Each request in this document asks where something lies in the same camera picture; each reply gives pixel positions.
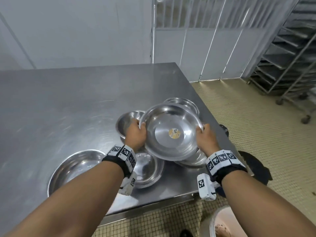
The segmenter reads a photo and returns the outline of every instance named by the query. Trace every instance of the beige floor tile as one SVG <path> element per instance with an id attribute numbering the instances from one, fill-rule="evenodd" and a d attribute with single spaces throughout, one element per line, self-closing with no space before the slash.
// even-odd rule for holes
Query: beige floor tile
<path id="1" fill-rule="evenodd" d="M 247 151 L 270 169 L 269 187 L 316 223 L 316 121 L 289 103 L 261 95 L 241 79 L 192 83 L 208 109 L 229 130 L 238 150 Z M 183 203 L 98 228 L 103 236 L 178 236 L 184 228 L 198 236 L 201 219 L 226 205 L 224 198 Z"/>

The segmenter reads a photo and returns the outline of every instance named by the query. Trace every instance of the metal bowl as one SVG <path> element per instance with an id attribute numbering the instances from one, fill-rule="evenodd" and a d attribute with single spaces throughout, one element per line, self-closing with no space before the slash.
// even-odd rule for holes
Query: metal bowl
<path id="1" fill-rule="evenodd" d="M 164 160 L 158 159 L 147 152 L 136 154 L 137 163 L 134 171 L 137 174 L 135 188 L 146 188 L 156 183 L 164 167 Z"/>
<path id="2" fill-rule="evenodd" d="M 102 161 L 104 156 L 105 153 L 99 150 L 85 150 L 69 156 L 51 176 L 47 188 L 47 195 L 52 195 L 53 192 L 73 178 L 96 166 Z"/>
<path id="3" fill-rule="evenodd" d="M 135 118 L 140 120 L 143 114 L 144 111 L 132 111 L 127 112 L 118 118 L 115 128 L 123 139 L 125 139 L 127 128 L 130 126 L 132 119 Z"/>
<path id="4" fill-rule="evenodd" d="M 175 161 L 175 163 L 186 168 L 199 169 L 205 167 L 206 159 L 206 155 L 201 150 L 198 150 L 192 157 L 182 161 Z"/>
<path id="5" fill-rule="evenodd" d="M 195 103 L 193 103 L 192 101 L 190 101 L 188 99 L 180 98 L 180 97 L 173 97 L 173 98 L 168 98 L 164 102 L 171 102 L 171 103 L 177 103 L 177 104 L 183 105 L 186 108 L 188 108 L 189 110 L 191 110 L 197 116 L 200 116 L 200 111 L 199 111 L 198 107 L 195 105 Z"/>
<path id="6" fill-rule="evenodd" d="M 180 161 L 198 151 L 195 128 L 203 129 L 199 118 L 176 103 L 162 103 L 147 110 L 140 119 L 145 122 L 145 148 L 160 159 Z"/>

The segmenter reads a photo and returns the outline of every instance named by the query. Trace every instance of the rack wheel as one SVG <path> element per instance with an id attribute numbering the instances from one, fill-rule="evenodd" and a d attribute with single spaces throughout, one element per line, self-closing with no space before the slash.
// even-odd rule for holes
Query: rack wheel
<path id="1" fill-rule="evenodd" d="M 277 99 L 277 100 L 276 100 L 276 104 L 277 104 L 277 105 L 283 105 L 283 99 L 281 99 L 281 98 L 280 98 L 280 99 Z"/>
<path id="2" fill-rule="evenodd" d="M 305 92 L 305 93 L 302 93 L 298 96 L 298 99 L 300 100 L 306 100 L 308 97 L 308 94 Z"/>
<path id="3" fill-rule="evenodd" d="M 303 124 L 308 124 L 311 121 L 311 116 L 307 115 L 301 119 Z"/>

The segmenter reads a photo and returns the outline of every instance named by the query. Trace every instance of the round sticker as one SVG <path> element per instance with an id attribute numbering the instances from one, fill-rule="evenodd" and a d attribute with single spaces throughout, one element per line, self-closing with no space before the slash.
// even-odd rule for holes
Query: round sticker
<path id="1" fill-rule="evenodd" d="M 169 130 L 169 136 L 172 139 L 178 139 L 180 137 L 181 132 L 177 128 L 172 128 Z"/>

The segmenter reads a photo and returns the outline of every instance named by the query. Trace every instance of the metal tabletop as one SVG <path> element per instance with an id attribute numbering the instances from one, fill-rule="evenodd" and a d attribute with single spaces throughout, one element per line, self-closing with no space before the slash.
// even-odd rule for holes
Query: metal tabletop
<path id="1" fill-rule="evenodd" d="M 68 156 L 107 152 L 121 142 L 115 130 L 121 114 L 170 97 L 193 101 L 221 148 L 237 155 L 175 63 L 0 72 L 0 235 L 47 198 L 49 179 Z M 166 162 L 157 183 L 128 197 L 118 194 L 107 215 L 195 193 L 204 171 Z"/>

